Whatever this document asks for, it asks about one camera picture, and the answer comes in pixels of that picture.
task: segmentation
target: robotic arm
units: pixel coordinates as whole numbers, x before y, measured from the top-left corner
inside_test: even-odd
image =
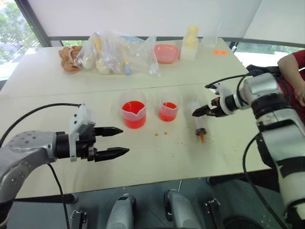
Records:
[[[58,158],[88,161],[117,158],[129,151],[115,147],[97,151],[96,136],[112,136],[123,131],[115,127],[94,127],[93,115],[81,105],[70,120],[70,134],[65,132],[26,131],[13,137],[0,148],[0,228],[24,180],[37,167]]]
[[[193,116],[223,117],[238,109],[252,108],[259,129],[256,138],[263,162],[276,168],[285,207],[285,220],[301,225],[305,220],[305,127],[285,100],[270,73],[246,79],[244,87],[231,93],[223,85],[212,86],[219,97],[198,108]]]

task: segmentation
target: window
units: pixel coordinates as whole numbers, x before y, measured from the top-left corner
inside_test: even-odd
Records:
[[[41,47],[14,0],[0,0],[0,80],[6,80],[28,51]]]
[[[303,49],[291,46],[240,42],[234,54],[244,67],[250,64],[267,67],[277,66],[277,62],[282,57]]]
[[[61,41],[63,46],[79,46],[84,45],[86,41]]]

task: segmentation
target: metal bracket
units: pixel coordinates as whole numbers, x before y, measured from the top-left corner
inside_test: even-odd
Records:
[[[83,104],[78,108],[76,114],[69,122],[69,149],[71,162],[77,160],[76,141],[79,141],[80,134],[85,132],[91,126],[95,126],[93,113]]]
[[[222,83],[215,83],[214,86],[215,86],[215,92],[214,93],[218,94],[219,97],[220,97],[219,104],[220,104],[221,109],[224,111],[224,113],[226,115],[234,114],[235,112],[230,111],[225,104],[225,98],[229,95],[232,95],[231,90]]]
[[[215,229],[224,229],[223,219],[220,214],[220,202],[214,198],[209,202],[205,203],[205,209],[208,214],[211,214],[214,228]]]
[[[87,229],[87,212],[74,210],[70,218],[72,219],[71,229]]]

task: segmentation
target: yellow bottle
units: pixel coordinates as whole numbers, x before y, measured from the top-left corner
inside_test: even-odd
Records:
[[[195,60],[198,51],[198,30],[195,25],[187,28],[187,34],[182,41],[180,60]]]

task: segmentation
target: measuring cup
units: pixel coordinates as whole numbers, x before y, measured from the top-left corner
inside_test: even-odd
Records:
[[[129,128],[137,129],[146,121],[146,97],[142,92],[129,90],[120,95],[123,121]]]
[[[221,22],[219,19],[210,20],[209,26],[203,29],[204,36],[201,40],[201,44],[208,48],[214,48],[217,44],[217,37]]]
[[[159,117],[161,120],[170,122],[177,116],[179,107],[181,106],[182,98],[177,93],[164,93],[161,96],[161,107]]]

